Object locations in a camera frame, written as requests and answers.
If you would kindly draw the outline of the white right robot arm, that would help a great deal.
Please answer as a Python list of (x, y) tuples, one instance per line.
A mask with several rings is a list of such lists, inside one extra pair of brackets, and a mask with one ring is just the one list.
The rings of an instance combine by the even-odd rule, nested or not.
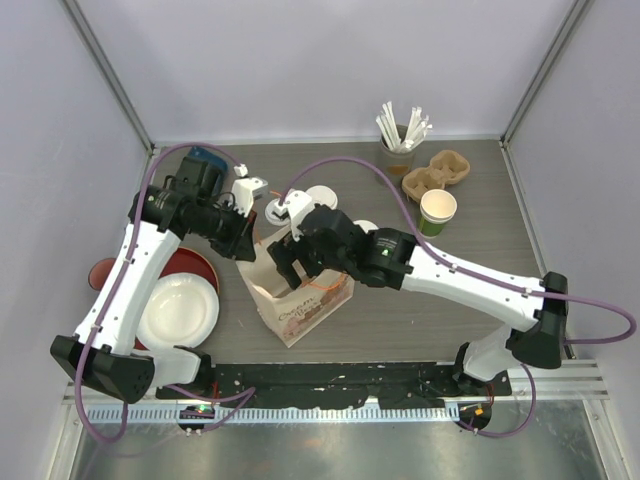
[(305, 217), (288, 219), (290, 230), (267, 251), (292, 289), (326, 270), (343, 273), (371, 288), (426, 293), (484, 312), (502, 326), (481, 340), (463, 344), (451, 380), (472, 395), (498, 373), (519, 364), (553, 370), (562, 363), (568, 280), (556, 272), (519, 277), (426, 252), (415, 236), (393, 229), (364, 231), (340, 210), (315, 204)]

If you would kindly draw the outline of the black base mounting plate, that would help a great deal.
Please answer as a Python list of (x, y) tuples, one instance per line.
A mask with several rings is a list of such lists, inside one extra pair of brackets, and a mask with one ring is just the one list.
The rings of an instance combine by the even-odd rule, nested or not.
[(197, 395), (230, 397), (253, 387), (249, 408), (358, 409), (371, 397), (382, 409), (442, 406), (448, 398), (506, 397), (512, 393), (505, 371), (488, 386), (454, 379), (454, 367), (436, 362), (219, 364)]

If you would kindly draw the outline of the white plastic lid stack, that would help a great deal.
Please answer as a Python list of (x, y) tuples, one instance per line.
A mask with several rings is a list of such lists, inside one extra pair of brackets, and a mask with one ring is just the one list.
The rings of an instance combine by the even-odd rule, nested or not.
[(265, 217), (274, 226), (285, 226), (290, 223), (288, 210), (281, 205), (278, 198), (272, 199), (265, 207)]

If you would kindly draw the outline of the blue ceramic dish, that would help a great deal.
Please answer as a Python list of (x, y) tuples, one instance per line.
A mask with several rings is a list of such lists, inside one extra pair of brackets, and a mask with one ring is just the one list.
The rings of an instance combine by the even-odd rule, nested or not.
[(205, 161), (213, 168), (216, 173), (216, 180), (215, 184), (212, 186), (211, 194), (214, 195), (221, 193), (229, 173), (227, 162), (217, 154), (211, 153), (203, 147), (197, 146), (192, 147), (187, 156)]

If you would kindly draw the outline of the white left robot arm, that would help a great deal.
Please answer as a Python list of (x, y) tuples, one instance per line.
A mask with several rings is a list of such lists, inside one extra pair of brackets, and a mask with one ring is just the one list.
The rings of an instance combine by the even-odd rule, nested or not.
[(105, 286), (71, 336), (58, 335), (50, 347), (54, 360), (73, 379), (127, 404), (151, 388), (178, 385), (190, 398), (210, 391), (214, 368), (210, 355), (183, 345), (135, 352), (145, 306), (165, 265), (189, 234), (210, 242), (220, 256), (252, 261), (253, 204), (268, 184), (251, 177), (245, 165), (234, 169), (230, 198), (218, 201), (212, 167), (186, 157), (163, 186), (146, 174), (129, 212), (123, 246)]

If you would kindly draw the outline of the bear print paper bag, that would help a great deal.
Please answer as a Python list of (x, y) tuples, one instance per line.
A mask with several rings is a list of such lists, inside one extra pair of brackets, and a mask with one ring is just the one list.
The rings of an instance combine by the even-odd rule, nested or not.
[(349, 301), (355, 287), (351, 277), (332, 270), (308, 277), (296, 263), (294, 268), (302, 283), (298, 289), (292, 289), (276, 271), (276, 264), (267, 252), (272, 243), (289, 232), (289, 226), (283, 225), (254, 244), (254, 262), (237, 263), (264, 324), (288, 348)]

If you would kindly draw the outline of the white paper plate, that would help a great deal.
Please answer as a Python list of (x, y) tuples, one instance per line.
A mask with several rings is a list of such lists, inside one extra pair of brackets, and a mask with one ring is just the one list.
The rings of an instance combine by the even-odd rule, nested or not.
[(147, 350), (201, 345), (212, 333), (220, 312), (213, 285), (195, 274), (160, 278), (146, 304), (136, 337)]

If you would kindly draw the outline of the grey straw holder cup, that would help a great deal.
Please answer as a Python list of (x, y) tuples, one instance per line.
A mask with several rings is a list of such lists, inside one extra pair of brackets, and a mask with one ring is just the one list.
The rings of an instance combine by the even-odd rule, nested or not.
[(375, 165), (392, 183), (398, 184), (413, 167), (416, 151), (397, 153), (387, 147), (385, 138), (380, 137)]

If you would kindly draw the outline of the pink floral mug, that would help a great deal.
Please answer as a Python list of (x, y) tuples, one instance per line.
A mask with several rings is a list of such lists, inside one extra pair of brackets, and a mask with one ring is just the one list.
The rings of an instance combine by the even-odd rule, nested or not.
[(105, 258), (98, 261), (91, 268), (88, 275), (88, 284), (93, 290), (100, 291), (103, 288), (114, 263), (115, 258)]

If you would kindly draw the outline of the stacked green paper cups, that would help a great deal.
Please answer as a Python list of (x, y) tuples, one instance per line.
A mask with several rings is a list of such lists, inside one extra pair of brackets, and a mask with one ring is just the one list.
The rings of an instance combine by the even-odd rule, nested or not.
[(418, 231), (425, 238), (438, 236), (457, 211), (455, 197), (443, 189), (428, 190), (421, 198)]

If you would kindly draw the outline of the brown pulp cup carrier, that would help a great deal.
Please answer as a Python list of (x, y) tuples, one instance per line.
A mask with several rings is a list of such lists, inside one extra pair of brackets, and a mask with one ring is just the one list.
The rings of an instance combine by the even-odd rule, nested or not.
[(469, 173), (470, 163), (465, 157), (453, 150), (442, 150), (431, 158), (427, 167), (416, 168), (405, 175), (401, 188), (408, 199), (419, 203), (426, 192), (456, 185)]

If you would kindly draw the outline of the white plastic cup lid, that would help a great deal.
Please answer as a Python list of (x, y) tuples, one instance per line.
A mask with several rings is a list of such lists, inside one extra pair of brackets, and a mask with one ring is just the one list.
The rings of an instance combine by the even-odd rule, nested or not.
[(368, 220), (356, 220), (354, 224), (358, 226), (365, 234), (379, 229), (379, 227), (375, 223)]

